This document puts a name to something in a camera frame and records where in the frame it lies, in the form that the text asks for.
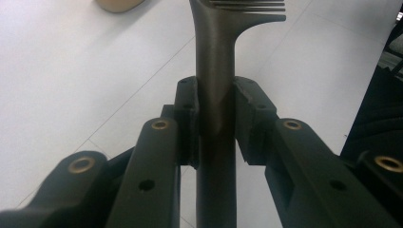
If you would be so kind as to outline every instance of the black mechanical part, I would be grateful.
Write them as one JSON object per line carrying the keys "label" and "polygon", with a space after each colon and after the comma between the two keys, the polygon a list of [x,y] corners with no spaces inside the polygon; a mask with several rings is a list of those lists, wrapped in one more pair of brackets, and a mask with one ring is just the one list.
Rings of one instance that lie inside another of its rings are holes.
{"label": "black mechanical part", "polygon": [[178,81],[174,118],[181,132],[181,165],[199,166],[199,97],[195,76]]}
{"label": "black mechanical part", "polygon": [[267,150],[284,227],[400,227],[306,123],[276,121]]}
{"label": "black mechanical part", "polygon": [[97,227],[110,179],[106,157],[98,152],[72,154],[46,177],[30,204],[0,214],[2,228]]}
{"label": "black mechanical part", "polygon": [[168,118],[144,124],[107,228],[179,227],[179,128]]}
{"label": "black mechanical part", "polygon": [[208,0],[190,0],[196,31],[196,77],[201,107],[200,164],[197,171],[197,225],[237,226],[235,168],[234,47],[245,30],[284,21],[284,15],[220,9]]}
{"label": "black mechanical part", "polygon": [[403,155],[365,151],[358,159],[354,172],[403,226]]}
{"label": "black mechanical part", "polygon": [[243,159],[249,165],[266,165],[264,144],[278,119],[277,109],[255,81],[236,77],[234,85],[237,104],[235,137]]}

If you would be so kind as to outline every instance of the metal fork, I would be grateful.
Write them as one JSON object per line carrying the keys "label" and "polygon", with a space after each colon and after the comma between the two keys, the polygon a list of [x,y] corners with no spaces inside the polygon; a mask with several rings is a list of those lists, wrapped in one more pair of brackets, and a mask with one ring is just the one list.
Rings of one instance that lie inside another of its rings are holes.
{"label": "metal fork", "polygon": [[190,0],[200,102],[197,227],[237,226],[234,47],[245,30],[284,21],[281,0]]}

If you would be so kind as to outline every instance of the fork tines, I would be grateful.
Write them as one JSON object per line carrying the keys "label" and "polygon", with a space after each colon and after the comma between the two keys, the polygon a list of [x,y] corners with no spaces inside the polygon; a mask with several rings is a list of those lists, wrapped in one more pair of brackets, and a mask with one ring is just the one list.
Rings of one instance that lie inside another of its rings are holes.
{"label": "fork tines", "polygon": [[285,11],[283,0],[210,0],[210,3],[221,10],[245,12]]}

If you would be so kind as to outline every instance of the screw hole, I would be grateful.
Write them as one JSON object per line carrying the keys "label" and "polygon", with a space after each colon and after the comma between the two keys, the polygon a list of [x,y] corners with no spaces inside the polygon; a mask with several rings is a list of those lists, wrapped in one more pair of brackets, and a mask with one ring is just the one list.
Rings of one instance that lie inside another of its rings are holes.
{"label": "screw hole", "polygon": [[84,173],[92,166],[94,166],[95,160],[91,157],[82,157],[80,159],[77,159],[73,161],[69,166],[68,166],[68,172],[73,173],[73,174],[79,174],[79,173]]}
{"label": "screw hole", "polygon": [[167,121],[156,121],[152,124],[152,128],[156,130],[166,129],[168,127]]}
{"label": "screw hole", "polygon": [[143,180],[142,182],[140,182],[139,184],[139,189],[142,192],[148,192],[151,189],[153,189],[155,186],[155,183],[153,180]]}
{"label": "screw hole", "polygon": [[302,128],[302,125],[295,121],[286,121],[284,122],[284,126],[292,130],[300,130]]}
{"label": "screw hole", "polygon": [[330,185],[337,191],[346,191],[347,186],[340,180],[330,180]]}
{"label": "screw hole", "polygon": [[399,160],[387,156],[377,156],[374,160],[377,165],[388,171],[403,173],[403,163]]}

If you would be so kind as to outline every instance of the white floor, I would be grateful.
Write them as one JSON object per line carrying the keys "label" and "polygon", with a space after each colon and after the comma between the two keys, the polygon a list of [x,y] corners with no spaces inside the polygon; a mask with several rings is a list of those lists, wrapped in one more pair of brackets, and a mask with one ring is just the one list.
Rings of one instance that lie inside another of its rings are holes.
{"label": "white floor", "polygon": [[[244,32],[237,75],[256,80],[280,117],[309,124],[339,154],[401,0],[286,0],[287,21]],[[109,158],[195,74],[191,10],[147,0],[111,14],[91,0],[0,4],[0,210],[26,205],[62,158]],[[238,153],[239,227],[281,227],[263,167]],[[195,174],[182,168],[181,227],[196,227]]]}

